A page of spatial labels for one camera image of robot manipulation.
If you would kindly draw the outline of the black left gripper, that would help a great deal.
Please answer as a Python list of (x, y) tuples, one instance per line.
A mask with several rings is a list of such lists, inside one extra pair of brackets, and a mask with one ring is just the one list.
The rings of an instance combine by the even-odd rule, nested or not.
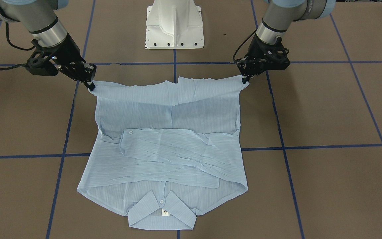
[(264, 71), (263, 64), (267, 61), (268, 56), (271, 54), (271, 45), (259, 39), (257, 35), (248, 36), (244, 42), (238, 47), (237, 51), (253, 37), (247, 53), (243, 58), (237, 59), (237, 67), (242, 75), (242, 83), (246, 84), (250, 79), (259, 75)]

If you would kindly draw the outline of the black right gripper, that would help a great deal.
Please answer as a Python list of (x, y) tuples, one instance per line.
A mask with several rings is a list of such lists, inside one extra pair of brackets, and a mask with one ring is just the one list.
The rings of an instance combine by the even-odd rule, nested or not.
[(53, 61), (59, 65), (59, 72), (70, 77), (70, 79), (86, 83), (86, 88), (89, 91), (95, 89), (96, 85), (93, 79), (96, 74), (96, 65), (87, 63), (82, 58), (78, 46), (70, 35), (67, 35), (59, 45), (55, 46)]

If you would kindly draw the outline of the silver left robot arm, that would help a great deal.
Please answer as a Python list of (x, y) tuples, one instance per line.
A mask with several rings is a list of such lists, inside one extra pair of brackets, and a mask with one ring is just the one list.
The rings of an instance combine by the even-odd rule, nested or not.
[(257, 29), (246, 41), (251, 40), (243, 58), (232, 60), (238, 67), (242, 82), (268, 70), (285, 70), (290, 65), (288, 49), (282, 44), (283, 37), (292, 22), (315, 20), (329, 15), (334, 0), (269, 0)]

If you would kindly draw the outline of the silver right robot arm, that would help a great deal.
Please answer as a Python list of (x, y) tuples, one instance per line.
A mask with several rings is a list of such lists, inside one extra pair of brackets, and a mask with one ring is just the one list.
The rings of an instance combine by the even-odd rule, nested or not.
[(68, 5), (67, 0), (0, 0), (0, 21), (6, 25), (20, 22), (33, 36), (33, 53), (26, 63), (17, 64), (30, 74), (53, 77), (63, 73), (94, 90), (96, 66), (87, 63), (79, 47), (59, 20), (55, 11)]

